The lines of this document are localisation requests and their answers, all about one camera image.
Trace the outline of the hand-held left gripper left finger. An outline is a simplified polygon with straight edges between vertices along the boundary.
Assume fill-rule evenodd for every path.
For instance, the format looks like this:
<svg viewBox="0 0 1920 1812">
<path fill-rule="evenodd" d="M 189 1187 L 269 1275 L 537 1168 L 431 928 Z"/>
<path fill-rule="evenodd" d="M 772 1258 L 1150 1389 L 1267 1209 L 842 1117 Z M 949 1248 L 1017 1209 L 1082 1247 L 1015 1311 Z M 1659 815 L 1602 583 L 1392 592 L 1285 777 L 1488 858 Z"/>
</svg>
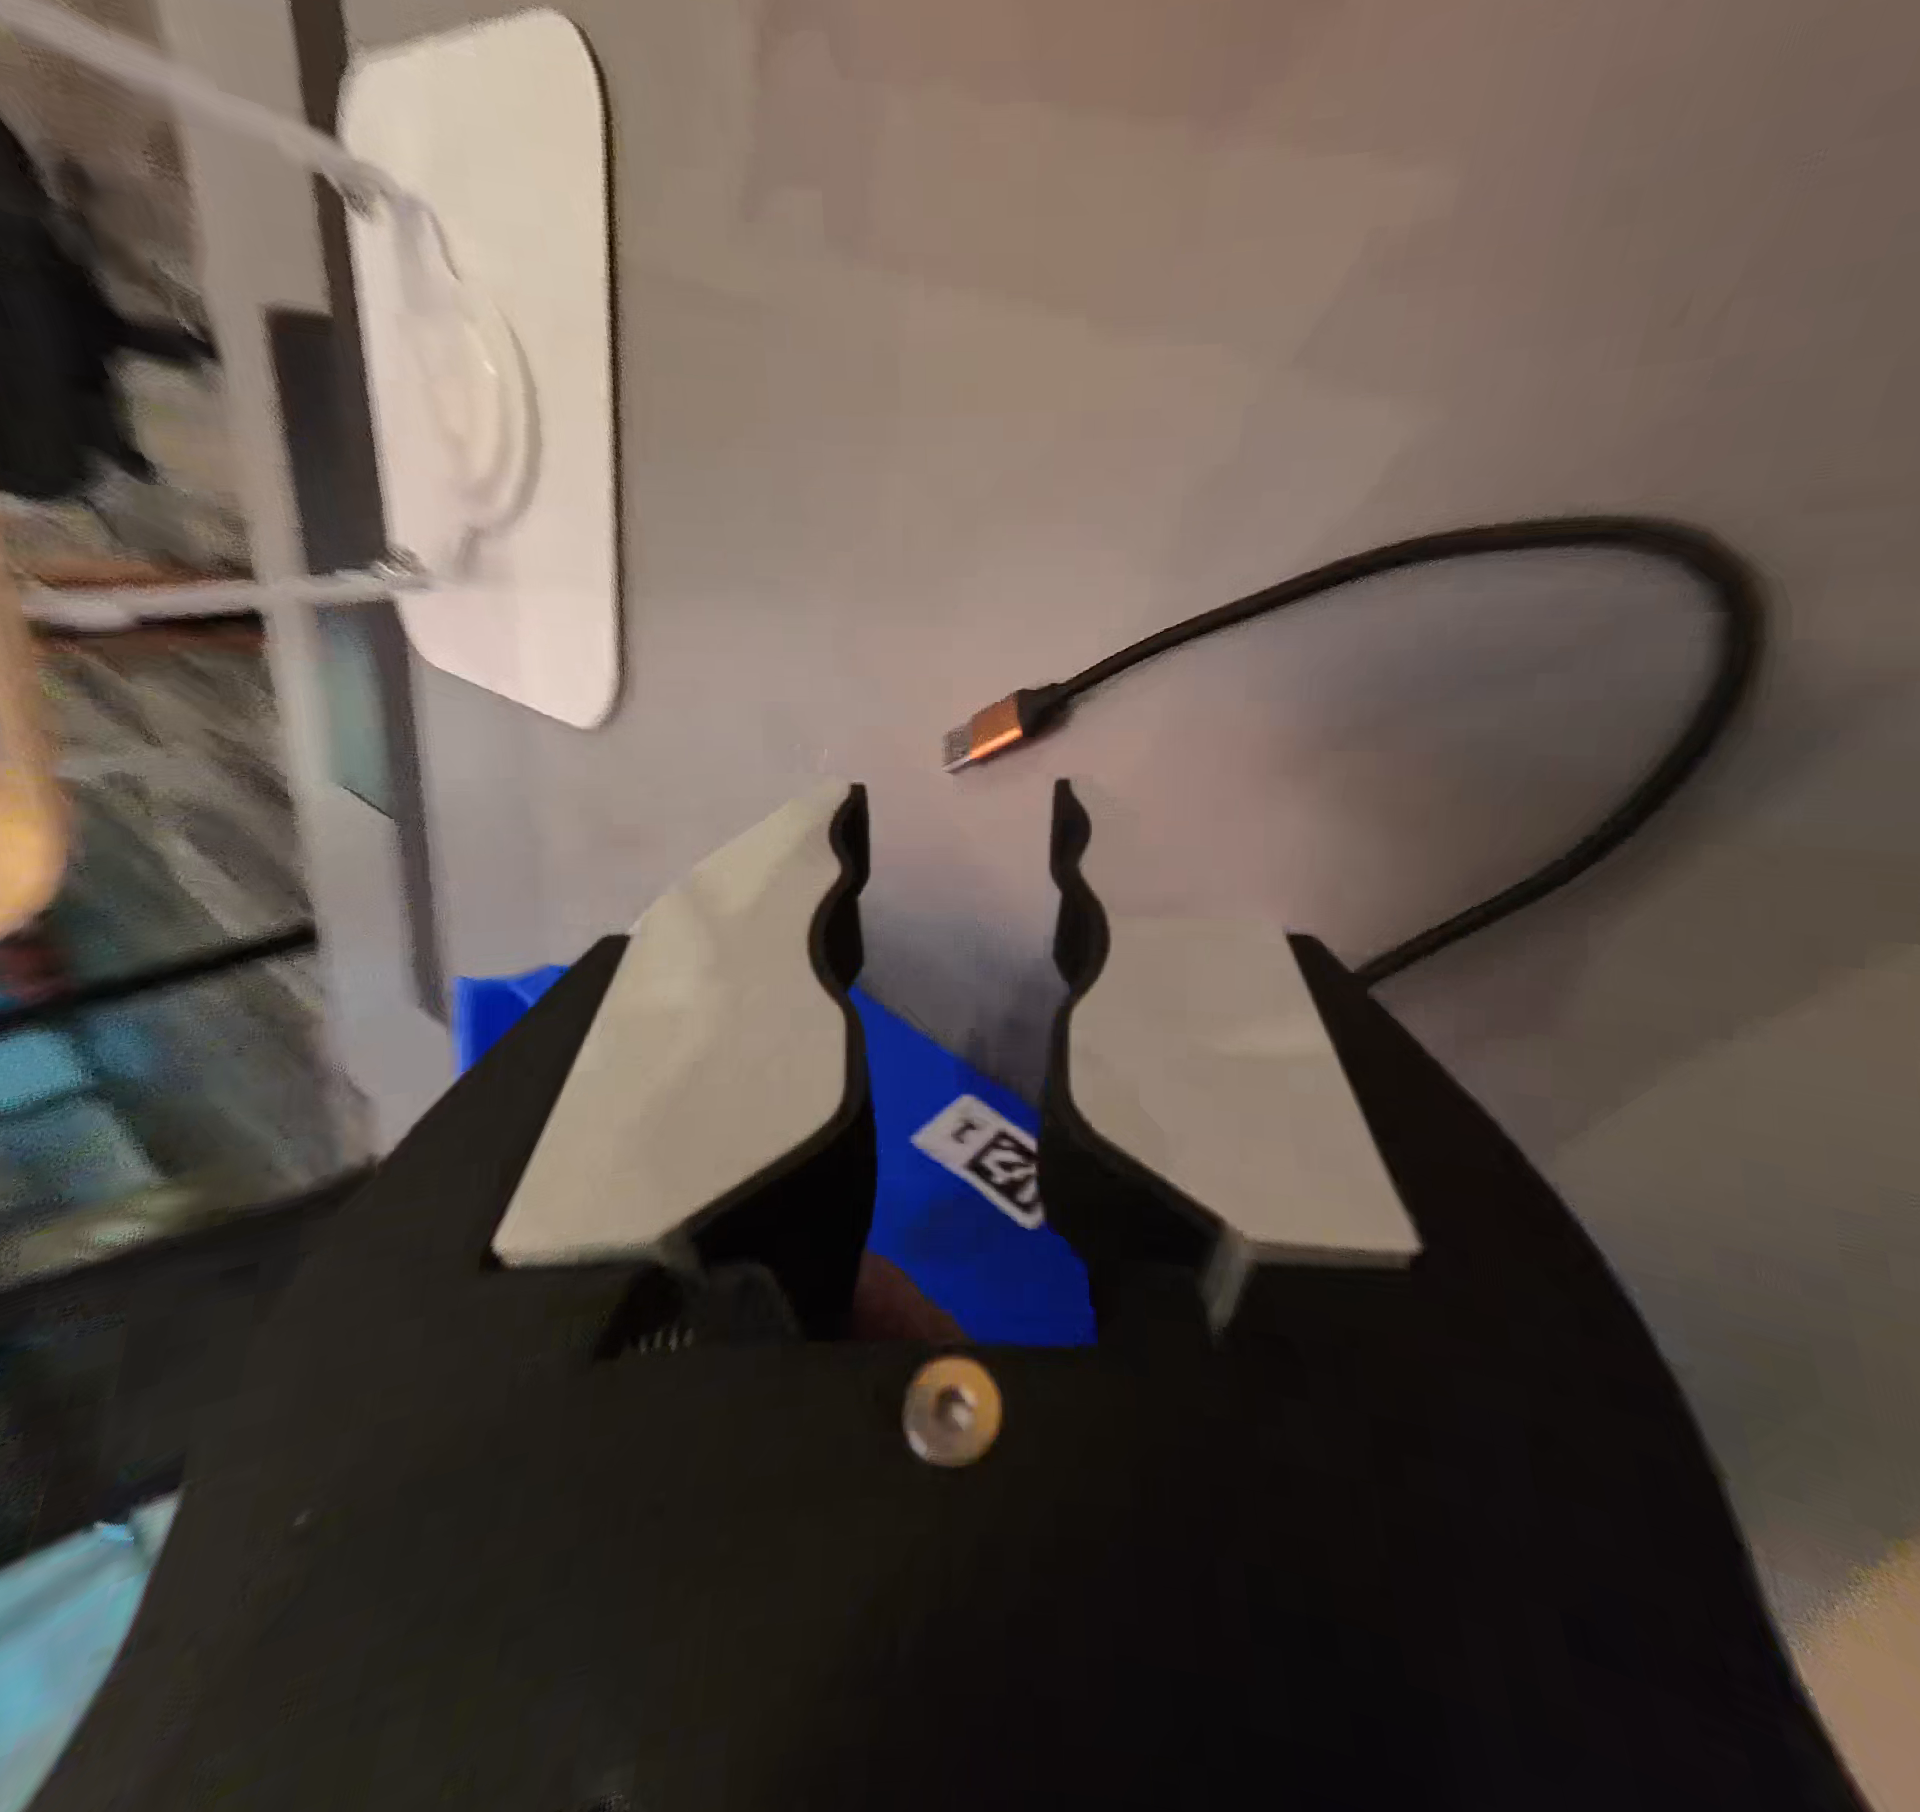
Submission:
<svg viewBox="0 0 1920 1812">
<path fill-rule="evenodd" d="M 641 913 L 493 1230 L 501 1267 L 753 1267 L 804 1336 L 846 1327 L 876 1205 L 868 874 L 868 793 L 829 782 Z"/>
</svg>

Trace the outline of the white plate with clear hook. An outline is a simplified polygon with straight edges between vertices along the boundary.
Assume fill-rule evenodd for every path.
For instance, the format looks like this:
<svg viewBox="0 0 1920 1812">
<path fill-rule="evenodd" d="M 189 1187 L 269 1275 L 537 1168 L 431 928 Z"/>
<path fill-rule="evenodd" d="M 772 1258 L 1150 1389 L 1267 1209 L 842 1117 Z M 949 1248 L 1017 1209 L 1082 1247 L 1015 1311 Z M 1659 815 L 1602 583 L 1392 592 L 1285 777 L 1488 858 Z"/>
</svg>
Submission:
<svg viewBox="0 0 1920 1812">
<path fill-rule="evenodd" d="M 553 8 L 356 58 L 348 214 L 397 603 L 420 658 L 573 729 L 621 686 L 609 114 Z"/>
</svg>

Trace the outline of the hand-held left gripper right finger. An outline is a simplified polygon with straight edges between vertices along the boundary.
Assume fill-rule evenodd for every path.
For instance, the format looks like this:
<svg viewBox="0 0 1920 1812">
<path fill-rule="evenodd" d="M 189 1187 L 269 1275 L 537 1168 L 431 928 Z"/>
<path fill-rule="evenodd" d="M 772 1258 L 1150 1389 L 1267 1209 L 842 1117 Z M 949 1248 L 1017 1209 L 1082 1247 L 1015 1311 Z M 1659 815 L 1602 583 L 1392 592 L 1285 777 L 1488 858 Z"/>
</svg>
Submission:
<svg viewBox="0 0 1920 1812">
<path fill-rule="evenodd" d="M 1086 1269 L 1095 1336 L 1220 1340 L 1270 1271 L 1409 1271 L 1423 1233 L 1297 941 L 1119 904 L 1110 815 L 1057 780 L 1044 1210 Z"/>
</svg>

